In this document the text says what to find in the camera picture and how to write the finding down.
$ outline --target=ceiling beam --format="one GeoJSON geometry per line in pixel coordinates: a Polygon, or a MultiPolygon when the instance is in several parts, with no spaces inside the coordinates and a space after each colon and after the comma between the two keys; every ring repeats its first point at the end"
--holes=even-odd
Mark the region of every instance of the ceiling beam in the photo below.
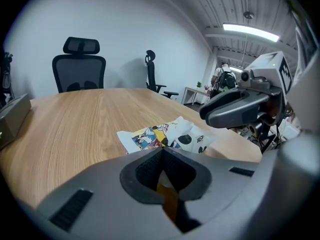
{"type": "MultiPolygon", "coordinates": [[[[213,27],[208,28],[204,32],[205,37],[207,38],[230,38],[237,40],[246,40],[246,33],[241,33],[237,31],[228,31],[224,30],[222,27],[213,27]]],[[[289,45],[284,44],[283,42],[273,42],[265,39],[263,37],[248,34],[248,42],[253,42],[259,44],[261,46],[267,47],[269,49],[276,51],[283,51],[283,53],[290,57],[290,59],[297,60],[298,59],[298,51],[290,47],[289,45]]]]}
{"type": "MultiPolygon", "coordinates": [[[[241,62],[243,54],[240,52],[231,51],[231,50],[218,50],[216,56],[218,58],[225,59],[225,60],[230,59],[230,60],[241,62]]],[[[246,54],[243,56],[244,63],[251,64],[255,59],[256,59],[255,57],[249,56],[246,54]]]]}

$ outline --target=white desk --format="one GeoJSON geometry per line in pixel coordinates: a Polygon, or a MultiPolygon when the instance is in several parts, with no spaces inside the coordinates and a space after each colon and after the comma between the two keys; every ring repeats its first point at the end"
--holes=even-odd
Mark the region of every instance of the white desk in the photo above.
{"type": "Polygon", "coordinates": [[[196,96],[197,94],[201,94],[201,95],[205,95],[207,97],[210,97],[210,94],[207,94],[206,92],[202,91],[202,90],[197,90],[197,89],[192,89],[192,88],[189,88],[189,87],[186,87],[184,89],[184,94],[183,94],[183,97],[182,97],[182,100],[181,100],[181,104],[183,105],[185,103],[185,98],[186,98],[186,95],[187,95],[187,92],[190,91],[190,92],[193,92],[193,95],[192,95],[192,105],[195,103],[195,99],[196,99],[196,96]]]}

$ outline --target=chair armrest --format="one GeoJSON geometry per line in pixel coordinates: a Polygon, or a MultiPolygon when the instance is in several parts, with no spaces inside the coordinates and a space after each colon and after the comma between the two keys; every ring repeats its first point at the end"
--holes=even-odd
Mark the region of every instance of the chair armrest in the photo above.
{"type": "Polygon", "coordinates": [[[161,87],[167,87],[166,85],[162,85],[162,84],[156,84],[155,86],[157,87],[157,89],[156,89],[157,93],[160,92],[161,87]]]}

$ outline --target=chair headrest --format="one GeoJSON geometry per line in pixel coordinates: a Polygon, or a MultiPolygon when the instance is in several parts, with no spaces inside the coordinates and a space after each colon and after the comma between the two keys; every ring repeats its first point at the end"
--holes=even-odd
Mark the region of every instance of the chair headrest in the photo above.
{"type": "Polygon", "coordinates": [[[148,62],[152,62],[156,58],[156,54],[152,50],[147,50],[146,51],[146,56],[145,56],[145,63],[147,64],[148,62]]]}
{"type": "Polygon", "coordinates": [[[63,46],[65,54],[90,55],[100,52],[99,42],[95,39],[68,37],[63,46]]]}

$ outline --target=white wall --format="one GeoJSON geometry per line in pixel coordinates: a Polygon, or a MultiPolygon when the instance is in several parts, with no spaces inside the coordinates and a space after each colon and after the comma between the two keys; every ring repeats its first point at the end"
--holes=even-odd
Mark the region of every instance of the white wall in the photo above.
{"type": "Polygon", "coordinates": [[[155,80],[162,91],[196,86],[210,51],[185,18],[165,0],[31,0],[5,40],[13,54],[16,96],[58,93],[52,60],[68,37],[97,39],[106,59],[105,88],[145,88],[147,50],[156,54],[155,80]]]}

